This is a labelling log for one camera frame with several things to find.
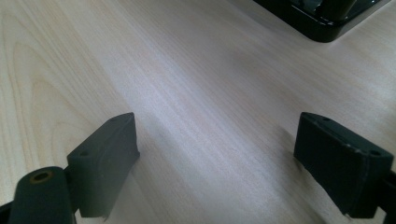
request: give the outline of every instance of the black object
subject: black object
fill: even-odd
[[[302,113],[294,157],[343,214],[371,218],[380,206],[385,223],[396,223],[396,174],[386,150],[331,119]]]
[[[108,217],[139,155],[134,114],[110,119],[67,156],[64,170],[23,177],[14,202],[0,207],[0,224],[76,223],[78,209],[82,217]]]
[[[389,0],[254,0],[303,35],[331,42]]]

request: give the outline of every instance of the table surface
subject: table surface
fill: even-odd
[[[292,152],[308,111],[396,153],[395,11],[321,44],[253,1],[0,0],[0,203],[133,111],[141,158],[108,223],[380,223]]]

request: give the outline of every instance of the screw hole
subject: screw hole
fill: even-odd
[[[81,153],[79,153],[80,156],[88,156],[88,152],[87,151],[83,151]]]
[[[44,171],[44,172],[40,172],[36,175],[33,175],[30,178],[30,182],[32,184],[39,184],[42,182],[45,182],[47,180],[49,180],[52,177],[52,172],[51,171]]]
[[[374,150],[371,150],[370,154],[373,155],[373,156],[380,156],[381,155],[381,153],[379,153],[377,151],[374,151]]]

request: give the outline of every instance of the light wood surface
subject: light wood surface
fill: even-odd
[[[396,154],[395,11],[320,44],[250,0],[0,0],[0,204],[133,111],[108,223],[380,223],[342,216],[292,152],[308,111]]]

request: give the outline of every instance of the wooden table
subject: wooden table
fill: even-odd
[[[321,44],[247,0],[1,0],[0,203],[133,111],[108,223],[380,223],[342,216],[292,152],[308,111],[396,153],[395,11]]]

